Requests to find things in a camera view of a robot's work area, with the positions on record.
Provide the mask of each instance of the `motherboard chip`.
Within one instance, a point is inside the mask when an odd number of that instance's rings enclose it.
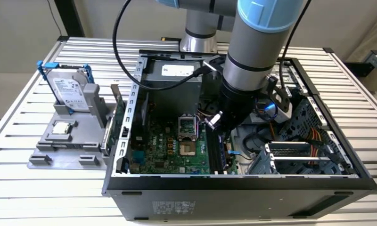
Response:
[[[196,156],[196,142],[184,141],[178,143],[180,155]]]
[[[53,126],[52,134],[65,135],[69,133],[70,123],[64,121],[57,121]]]
[[[162,161],[156,161],[156,168],[164,168],[165,163]]]

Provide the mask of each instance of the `white wall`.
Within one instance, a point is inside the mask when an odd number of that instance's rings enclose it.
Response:
[[[65,33],[53,0],[52,9]],[[45,0],[0,0],[0,72],[36,69],[58,37]]]
[[[86,35],[110,38],[124,0],[74,1]],[[332,47],[341,57],[346,57],[376,19],[377,0],[313,0],[292,45]],[[140,40],[158,40],[162,36],[178,38],[184,28],[185,10],[162,6],[154,0],[133,0],[118,37]],[[45,0],[0,0],[0,72],[32,72],[57,37]],[[218,33],[218,41],[229,41],[229,37],[229,33]]]

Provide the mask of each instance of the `motherboard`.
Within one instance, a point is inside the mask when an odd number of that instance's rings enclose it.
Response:
[[[133,151],[130,173],[209,174],[204,125],[198,125],[196,141],[178,140],[177,120],[150,121],[144,150]]]

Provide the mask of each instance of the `wire bundle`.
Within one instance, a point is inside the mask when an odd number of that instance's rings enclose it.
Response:
[[[322,141],[321,135],[314,128],[310,128],[309,135],[308,135],[306,139]],[[318,148],[316,148],[313,145],[310,145],[310,157],[317,157],[317,155],[318,155]]]

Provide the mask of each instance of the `yellow wire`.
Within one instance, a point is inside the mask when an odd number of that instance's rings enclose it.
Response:
[[[276,133],[274,133],[274,129],[272,128],[272,123],[269,122],[269,130],[270,130],[270,135],[272,135],[272,140],[276,140]]]
[[[313,134],[313,136],[312,136],[312,140],[313,140],[314,139],[314,130],[313,130],[313,128],[310,130],[312,130],[312,134]]]
[[[314,131],[314,132],[316,132],[316,134],[317,134],[318,141],[322,141],[322,139],[321,139],[321,135],[320,135],[318,131],[317,131],[314,128],[312,128],[312,129],[313,129],[313,131]],[[316,151],[314,151],[314,157],[317,157],[317,154],[318,154],[318,149],[316,149]]]

